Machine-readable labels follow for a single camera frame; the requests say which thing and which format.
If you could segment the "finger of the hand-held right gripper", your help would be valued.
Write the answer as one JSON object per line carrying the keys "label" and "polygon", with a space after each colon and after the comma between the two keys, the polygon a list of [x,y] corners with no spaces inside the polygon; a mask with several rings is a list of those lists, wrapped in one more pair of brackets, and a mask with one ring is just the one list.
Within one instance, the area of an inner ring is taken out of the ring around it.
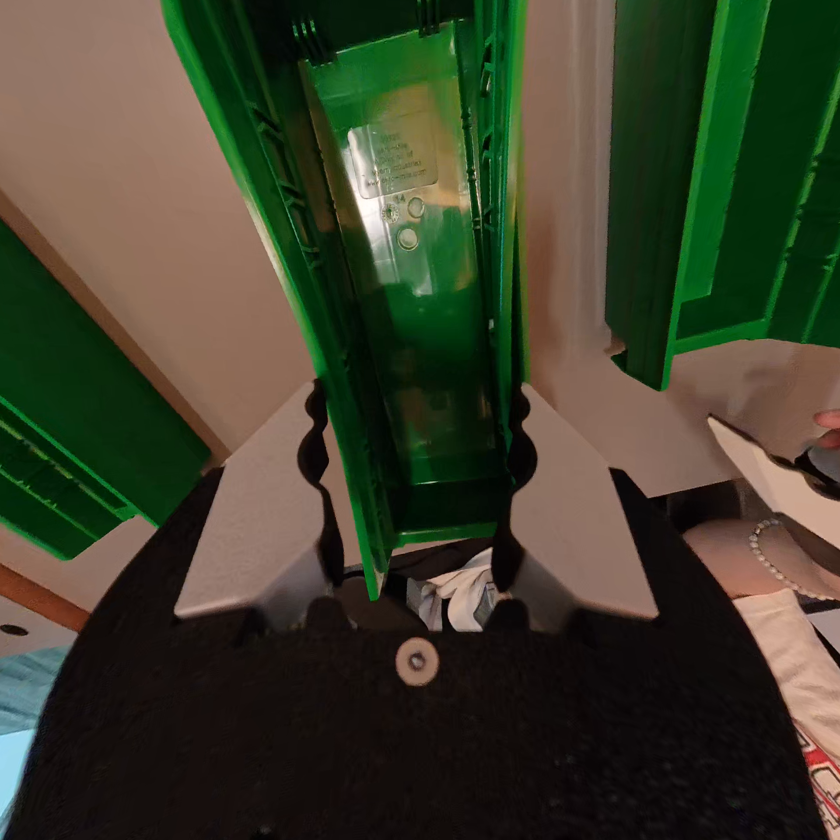
{"label": "finger of the hand-held right gripper", "polygon": [[839,532],[837,487],[772,455],[750,435],[712,414],[707,423],[724,454],[773,512],[813,533]]}

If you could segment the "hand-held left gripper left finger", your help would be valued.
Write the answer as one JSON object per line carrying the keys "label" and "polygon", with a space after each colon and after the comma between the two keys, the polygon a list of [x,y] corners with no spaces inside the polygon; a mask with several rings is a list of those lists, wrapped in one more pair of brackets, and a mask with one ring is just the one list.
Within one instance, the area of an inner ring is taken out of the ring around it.
{"label": "hand-held left gripper left finger", "polygon": [[224,463],[175,615],[252,608],[300,621],[343,582],[343,541],[322,478],[329,465],[322,383],[304,384]]}

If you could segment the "person's right forearm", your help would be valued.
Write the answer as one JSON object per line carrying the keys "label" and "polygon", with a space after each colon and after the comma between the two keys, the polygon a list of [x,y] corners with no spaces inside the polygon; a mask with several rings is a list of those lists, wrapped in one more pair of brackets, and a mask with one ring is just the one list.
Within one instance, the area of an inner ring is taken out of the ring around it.
{"label": "person's right forearm", "polygon": [[776,518],[714,520],[684,540],[733,600],[784,590],[838,601],[838,549]]}

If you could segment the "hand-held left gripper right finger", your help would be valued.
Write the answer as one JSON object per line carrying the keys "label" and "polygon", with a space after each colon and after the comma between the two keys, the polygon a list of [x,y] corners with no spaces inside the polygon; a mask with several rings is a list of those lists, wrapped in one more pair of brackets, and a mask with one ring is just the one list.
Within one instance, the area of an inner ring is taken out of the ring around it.
{"label": "hand-held left gripper right finger", "polygon": [[568,621],[577,608],[658,615],[611,470],[529,384],[511,400],[507,514],[493,544],[501,592],[530,621]]}

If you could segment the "green plastic bin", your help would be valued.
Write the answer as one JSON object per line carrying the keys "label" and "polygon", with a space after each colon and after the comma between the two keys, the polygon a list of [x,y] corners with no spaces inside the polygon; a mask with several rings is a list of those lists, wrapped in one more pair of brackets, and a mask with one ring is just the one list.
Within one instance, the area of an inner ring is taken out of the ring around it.
{"label": "green plastic bin", "polygon": [[489,537],[527,368],[527,2],[162,2],[308,347],[367,591]]}
{"label": "green plastic bin", "polygon": [[1,224],[1,519],[60,561],[160,526],[209,449]]}
{"label": "green plastic bin", "polygon": [[616,2],[605,321],[616,365],[839,342],[839,2]]}

